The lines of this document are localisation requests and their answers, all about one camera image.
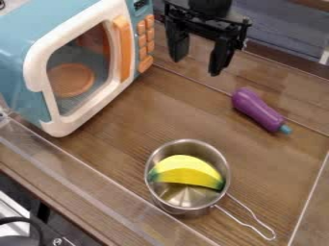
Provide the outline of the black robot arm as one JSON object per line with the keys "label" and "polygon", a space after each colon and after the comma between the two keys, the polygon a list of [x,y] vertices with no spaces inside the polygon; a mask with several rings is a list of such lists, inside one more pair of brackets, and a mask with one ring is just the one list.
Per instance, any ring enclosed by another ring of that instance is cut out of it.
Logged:
{"label": "black robot arm", "polygon": [[168,54],[179,62],[188,54],[190,35],[214,42],[208,73],[218,76],[236,50],[246,47],[250,19],[231,11],[232,0],[163,0]]}

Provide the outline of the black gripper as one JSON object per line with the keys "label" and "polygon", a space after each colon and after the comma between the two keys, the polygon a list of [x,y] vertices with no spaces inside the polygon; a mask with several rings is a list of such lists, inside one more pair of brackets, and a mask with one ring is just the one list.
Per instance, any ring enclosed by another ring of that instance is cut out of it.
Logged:
{"label": "black gripper", "polygon": [[251,20],[232,10],[232,0],[163,0],[170,57],[179,62],[188,52],[188,33],[214,39],[208,72],[218,76],[228,66],[236,43],[247,38]]}

